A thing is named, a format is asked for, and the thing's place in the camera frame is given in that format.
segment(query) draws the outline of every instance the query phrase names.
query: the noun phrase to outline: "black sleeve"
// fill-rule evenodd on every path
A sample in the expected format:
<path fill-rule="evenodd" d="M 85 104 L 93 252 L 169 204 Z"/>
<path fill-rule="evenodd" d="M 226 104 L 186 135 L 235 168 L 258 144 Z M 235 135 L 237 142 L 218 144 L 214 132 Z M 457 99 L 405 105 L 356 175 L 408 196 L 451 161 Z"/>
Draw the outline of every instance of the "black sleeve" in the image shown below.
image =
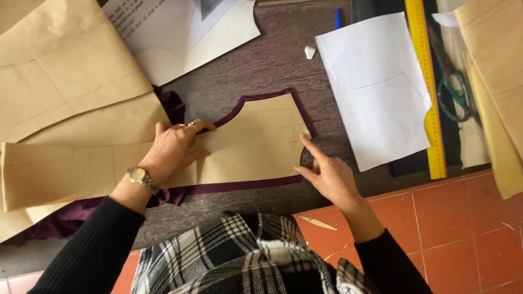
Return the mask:
<path fill-rule="evenodd" d="M 30 294 L 111 293 L 145 217 L 105 199 Z"/>
<path fill-rule="evenodd" d="M 382 293 L 432 293 L 387 229 L 376 239 L 355 247 L 365 275 Z"/>

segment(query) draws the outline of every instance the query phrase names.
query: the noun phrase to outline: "hand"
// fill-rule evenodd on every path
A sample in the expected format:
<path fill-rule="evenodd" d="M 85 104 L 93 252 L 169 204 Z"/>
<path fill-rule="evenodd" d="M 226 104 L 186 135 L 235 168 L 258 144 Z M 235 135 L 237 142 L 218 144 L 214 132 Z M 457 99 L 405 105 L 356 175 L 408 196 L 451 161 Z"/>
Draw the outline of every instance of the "hand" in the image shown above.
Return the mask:
<path fill-rule="evenodd" d="M 295 167 L 297 172 L 342 211 L 353 205 L 355 201 L 363 199 L 356 188 L 353 171 L 345 162 L 338 157 L 328 157 L 304 135 L 301 135 L 300 139 L 305 148 L 311 152 L 314 162 L 312 170 L 297 166 Z"/>
<path fill-rule="evenodd" d="M 339 158 L 325 155 L 304 135 L 300 138 L 305 148 L 314 156 L 314 162 L 312 170 L 297 166 L 296 171 L 342 212 L 349 223 L 354 242 L 363 243 L 381 236 L 385 228 L 369 203 L 358 192 L 350 167 Z"/>
<path fill-rule="evenodd" d="M 201 119 L 195 120 L 193 126 L 172 126 L 166 121 L 157 123 L 154 144 L 138 166 L 146 168 L 158 185 L 171 175 L 180 174 L 194 161 L 210 155 L 201 148 L 189 150 L 196 133 L 203 128 L 215 130 L 216 126 Z"/>

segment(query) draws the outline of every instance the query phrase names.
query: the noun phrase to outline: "blue pen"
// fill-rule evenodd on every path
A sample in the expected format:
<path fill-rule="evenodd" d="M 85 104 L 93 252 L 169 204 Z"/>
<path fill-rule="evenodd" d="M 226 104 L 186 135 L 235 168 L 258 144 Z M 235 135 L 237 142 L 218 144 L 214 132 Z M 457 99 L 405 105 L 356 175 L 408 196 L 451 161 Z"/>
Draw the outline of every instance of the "blue pen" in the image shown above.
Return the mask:
<path fill-rule="evenodd" d="M 336 29 L 339 29 L 342 27 L 342 18 L 339 15 L 339 8 L 336 8 Z"/>

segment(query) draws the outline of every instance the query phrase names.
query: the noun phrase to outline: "scissors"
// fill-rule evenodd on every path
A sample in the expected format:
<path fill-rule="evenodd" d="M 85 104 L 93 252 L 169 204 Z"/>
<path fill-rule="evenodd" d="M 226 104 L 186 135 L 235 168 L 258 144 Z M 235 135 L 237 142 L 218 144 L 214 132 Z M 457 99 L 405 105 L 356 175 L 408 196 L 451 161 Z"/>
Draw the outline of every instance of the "scissors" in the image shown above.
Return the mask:
<path fill-rule="evenodd" d="M 443 79 L 438 85 L 438 104 L 441 111 L 443 111 L 448 118 L 455 122 L 467 121 L 471 115 L 474 118 L 478 119 L 479 116 L 473 113 L 470 107 L 469 93 L 467 90 L 467 85 L 465 83 L 465 78 L 463 77 L 463 73 L 457 70 L 456 67 L 454 67 L 454 65 L 450 61 L 450 58 L 445 53 L 445 50 L 443 49 L 443 44 L 441 43 L 434 29 L 430 25 L 428 25 L 427 28 L 430 44 L 432 45 L 432 48 L 436 53 L 436 59 L 438 60 L 439 67 L 441 68 L 441 71 L 443 73 Z M 456 79 L 461 85 L 462 91 L 454 89 L 450 80 L 451 76 L 456 77 Z M 445 88 L 450 93 L 450 96 L 452 96 L 452 99 L 454 99 L 454 101 L 456 101 L 456 103 L 461 108 L 463 108 L 464 115 L 462 118 L 459 118 L 450 113 L 450 111 L 447 109 L 447 106 L 445 106 L 445 104 L 443 103 L 443 100 L 441 99 L 443 88 Z"/>

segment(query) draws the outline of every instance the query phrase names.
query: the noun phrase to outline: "black and white plaid fabric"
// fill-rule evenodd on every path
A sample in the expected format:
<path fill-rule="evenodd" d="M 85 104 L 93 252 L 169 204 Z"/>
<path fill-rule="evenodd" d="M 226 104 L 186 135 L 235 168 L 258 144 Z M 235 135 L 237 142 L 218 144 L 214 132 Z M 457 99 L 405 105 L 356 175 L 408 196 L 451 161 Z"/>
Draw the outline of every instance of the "black and white plaid fabric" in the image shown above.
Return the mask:
<path fill-rule="evenodd" d="M 378 293 L 354 265 L 338 269 L 308 249 L 293 217 L 258 214 L 257 234 L 239 214 L 145 248 L 132 294 Z"/>

